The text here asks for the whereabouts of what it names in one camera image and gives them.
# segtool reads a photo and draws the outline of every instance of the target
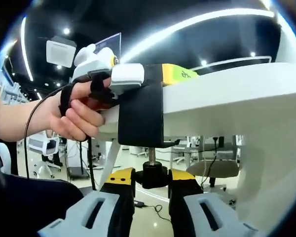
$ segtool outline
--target hand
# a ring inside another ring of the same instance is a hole
[[[111,78],[104,80],[104,86],[108,87]],[[104,118],[97,111],[108,109],[99,101],[88,98],[91,82],[76,83],[73,87],[70,106],[66,116],[61,117],[58,106],[60,105],[61,91],[51,97],[51,115],[49,118],[50,128],[62,137],[83,141],[86,135],[95,137],[98,127],[104,124]]]

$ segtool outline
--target black bracket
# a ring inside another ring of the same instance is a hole
[[[178,144],[164,142],[163,81],[161,65],[145,66],[141,88],[120,95],[118,142],[121,145],[167,148]]]

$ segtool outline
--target finger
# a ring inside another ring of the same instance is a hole
[[[99,113],[87,107],[79,100],[72,100],[71,107],[85,121],[93,126],[99,127],[104,124],[104,118]]]
[[[104,88],[109,87],[111,84],[111,78],[107,78],[103,81]]]
[[[70,139],[70,140],[74,140],[74,138],[67,131],[65,124],[59,118],[52,117],[51,122],[50,122],[50,126],[51,126],[52,130],[55,133],[59,134],[60,136]]]
[[[102,104],[98,100],[92,98],[87,98],[87,100],[80,101],[94,111],[97,111],[98,109],[109,109],[110,107],[112,107],[112,105]]]
[[[74,85],[73,91],[71,93],[71,99],[80,99],[87,97],[91,93],[91,82],[78,82]],[[103,81],[104,87],[108,87],[111,84],[111,78],[107,78]]]
[[[71,122],[66,116],[61,117],[60,119],[66,126],[69,134],[76,139],[77,141],[84,141],[86,136],[81,129],[79,129],[73,122]]]
[[[80,130],[82,130],[89,137],[95,137],[98,134],[98,128],[83,120],[74,109],[70,108],[66,111],[66,117],[74,123]]]

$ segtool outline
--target forearm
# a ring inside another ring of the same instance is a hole
[[[26,123],[38,102],[0,105],[0,139],[4,141],[19,141],[23,139]],[[49,129],[48,102],[48,100],[43,102],[34,112],[29,125],[28,136]]]

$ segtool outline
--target pedal slot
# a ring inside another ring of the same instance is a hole
[[[201,205],[201,208],[203,209],[203,211],[205,213],[205,216],[207,218],[207,221],[208,221],[211,229],[213,231],[218,230],[219,229],[218,223],[216,222],[216,220],[215,220],[214,216],[212,215],[211,211],[209,210],[207,204],[203,202],[203,203],[200,203],[200,205]]]
[[[93,227],[93,224],[95,222],[95,218],[97,217],[98,213],[99,213],[99,210],[101,208],[101,206],[103,205],[103,201],[99,201],[97,203],[97,205],[94,207],[88,221],[87,221],[87,224],[85,225],[86,228],[88,229],[92,229]]]

